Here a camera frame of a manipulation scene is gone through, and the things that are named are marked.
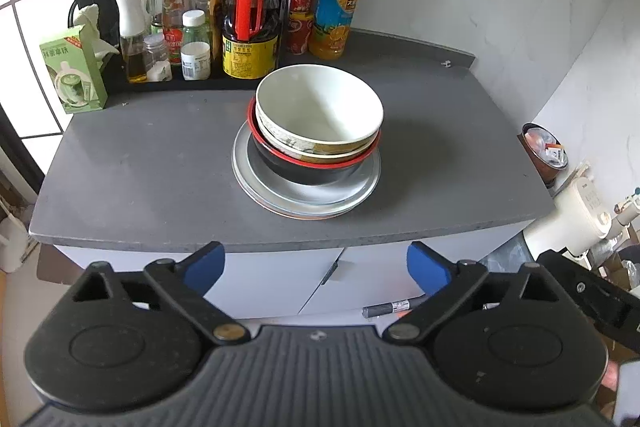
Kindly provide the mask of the white Bakery plate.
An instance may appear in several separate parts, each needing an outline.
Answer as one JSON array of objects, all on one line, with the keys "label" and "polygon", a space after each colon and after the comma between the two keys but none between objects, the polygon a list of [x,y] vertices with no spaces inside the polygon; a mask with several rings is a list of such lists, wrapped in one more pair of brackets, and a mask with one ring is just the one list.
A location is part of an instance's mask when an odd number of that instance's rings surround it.
[{"label": "white Bakery plate", "polygon": [[374,192],[382,173],[381,155],[374,152],[343,180],[318,185],[288,181],[262,159],[247,121],[235,135],[231,164],[239,186],[254,202],[297,220],[324,220],[348,213]]}]

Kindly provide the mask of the cream bowl yellow pattern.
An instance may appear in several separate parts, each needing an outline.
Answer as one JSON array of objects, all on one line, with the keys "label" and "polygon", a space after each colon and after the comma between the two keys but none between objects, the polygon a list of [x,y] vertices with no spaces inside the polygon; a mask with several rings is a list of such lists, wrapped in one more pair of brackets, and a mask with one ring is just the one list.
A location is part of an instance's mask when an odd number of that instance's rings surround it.
[{"label": "cream bowl yellow pattern", "polygon": [[363,146],[384,119],[383,104],[343,69],[297,64],[270,72],[255,93],[259,121],[280,143],[302,153],[337,155]]}]

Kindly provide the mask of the black marker pen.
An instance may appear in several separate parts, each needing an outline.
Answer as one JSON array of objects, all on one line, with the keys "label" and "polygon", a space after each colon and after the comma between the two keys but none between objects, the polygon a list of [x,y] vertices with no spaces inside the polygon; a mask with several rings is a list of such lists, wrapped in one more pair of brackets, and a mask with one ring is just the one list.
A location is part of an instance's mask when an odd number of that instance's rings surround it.
[{"label": "black marker pen", "polygon": [[426,299],[427,297],[423,295],[420,297],[391,301],[390,303],[379,303],[378,305],[363,307],[361,313],[365,319],[382,317],[387,314],[401,314],[422,305]]}]

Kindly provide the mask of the white electric cooker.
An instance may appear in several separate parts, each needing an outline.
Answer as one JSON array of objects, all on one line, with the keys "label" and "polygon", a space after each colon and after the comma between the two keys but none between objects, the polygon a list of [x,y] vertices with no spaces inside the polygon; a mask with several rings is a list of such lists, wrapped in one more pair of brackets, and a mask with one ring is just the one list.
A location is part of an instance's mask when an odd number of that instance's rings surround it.
[{"label": "white electric cooker", "polygon": [[612,227],[593,182],[584,176],[570,182],[553,199],[554,209],[531,223],[524,241],[534,259],[546,251],[567,251],[578,258],[605,239]]}]

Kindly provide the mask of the brown pot with bags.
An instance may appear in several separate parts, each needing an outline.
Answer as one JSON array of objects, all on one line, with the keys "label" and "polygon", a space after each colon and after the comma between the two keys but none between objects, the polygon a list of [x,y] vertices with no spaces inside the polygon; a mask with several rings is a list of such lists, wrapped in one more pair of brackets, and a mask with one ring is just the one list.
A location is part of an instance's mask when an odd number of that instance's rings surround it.
[{"label": "brown pot with bags", "polygon": [[560,172],[568,166],[565,147],[550,131],[532,122],[524,124],[518,139],[544,181],[544,185],[548,188],[552,187]]}]

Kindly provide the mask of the small white jar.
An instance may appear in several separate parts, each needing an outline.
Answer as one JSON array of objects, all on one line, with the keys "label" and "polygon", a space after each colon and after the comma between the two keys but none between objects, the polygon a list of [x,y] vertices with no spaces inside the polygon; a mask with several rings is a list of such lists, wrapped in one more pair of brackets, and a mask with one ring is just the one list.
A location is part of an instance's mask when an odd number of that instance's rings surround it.
[{"label": "small white jar", "polygon": [[210,38],[206,15],[202,10],[189,10],[182,14],[182,41],[180,60],[185,80],[205,80],[210,75]]}]

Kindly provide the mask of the green tissue box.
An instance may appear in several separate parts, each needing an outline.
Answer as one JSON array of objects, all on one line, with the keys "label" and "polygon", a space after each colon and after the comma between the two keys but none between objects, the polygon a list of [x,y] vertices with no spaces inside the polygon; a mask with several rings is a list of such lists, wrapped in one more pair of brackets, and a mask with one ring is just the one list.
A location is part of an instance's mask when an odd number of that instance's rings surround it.
[{"label": "green tissue box", "polygon": [[102,69],[119,50],[100,37],[99,15],[96,4],[80,9],[71,28],[39,46],[58,101],[68,115],[101,110],[107,102]]}]

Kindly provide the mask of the dark soy sauce bottle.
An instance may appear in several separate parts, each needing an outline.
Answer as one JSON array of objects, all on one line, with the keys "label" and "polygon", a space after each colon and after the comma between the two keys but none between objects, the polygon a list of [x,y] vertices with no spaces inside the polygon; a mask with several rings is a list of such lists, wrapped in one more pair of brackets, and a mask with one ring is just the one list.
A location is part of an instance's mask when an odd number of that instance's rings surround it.
[{"label": "dark soy sauce bottle", "polygon": [[277,65],[279,0],[228,0],[222,26],[222,69],[229,77],[254,81]]}]

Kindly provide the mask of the red drink can lower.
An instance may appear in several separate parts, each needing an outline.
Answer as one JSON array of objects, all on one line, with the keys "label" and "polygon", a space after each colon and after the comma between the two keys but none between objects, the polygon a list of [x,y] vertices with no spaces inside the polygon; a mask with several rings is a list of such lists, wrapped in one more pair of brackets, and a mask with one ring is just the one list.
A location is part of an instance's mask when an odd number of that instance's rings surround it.
[{"label": "red drink can lower", "polygon": [[307,52],[312,26],[314,16],[311,13],[295,12],[290,15],[285,41],[288,52],[294,55]]}]

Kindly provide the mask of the red label sauce bottle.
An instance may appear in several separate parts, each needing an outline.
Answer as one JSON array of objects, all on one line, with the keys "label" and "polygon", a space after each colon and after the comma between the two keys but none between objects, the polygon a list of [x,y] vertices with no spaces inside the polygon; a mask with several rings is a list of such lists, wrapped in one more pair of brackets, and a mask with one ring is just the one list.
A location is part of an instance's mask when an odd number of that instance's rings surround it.
[{"label": "red label sauce bottle", "polygon": [[180,46],[182,43],[183,13],[191,9],[191,0],[163,0],[163,36],[167,44],[169,64],[180,64]]}]

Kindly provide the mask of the white oil spray bottle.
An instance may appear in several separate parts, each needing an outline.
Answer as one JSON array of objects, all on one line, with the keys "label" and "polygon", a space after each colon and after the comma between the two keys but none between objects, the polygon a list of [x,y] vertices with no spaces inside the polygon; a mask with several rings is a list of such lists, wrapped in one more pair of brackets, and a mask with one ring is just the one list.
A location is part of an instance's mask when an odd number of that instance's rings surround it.
[{"label": "white oil spray bottle", "polygon": [[145,83],[144,37],[149,29],[143,0],[115,0],[118,9],[120,52],[129,83]]}]

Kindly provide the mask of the orange juice bottle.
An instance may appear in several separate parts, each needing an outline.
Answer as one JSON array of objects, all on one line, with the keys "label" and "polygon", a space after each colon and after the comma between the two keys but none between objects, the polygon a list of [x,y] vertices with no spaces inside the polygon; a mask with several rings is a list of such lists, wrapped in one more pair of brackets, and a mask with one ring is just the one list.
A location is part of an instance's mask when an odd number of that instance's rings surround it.
[{"label": "orange juice bottle", "polygon": [[322,60],[335,60],[346,46],[358,0],[317,0],[309,49]]}]

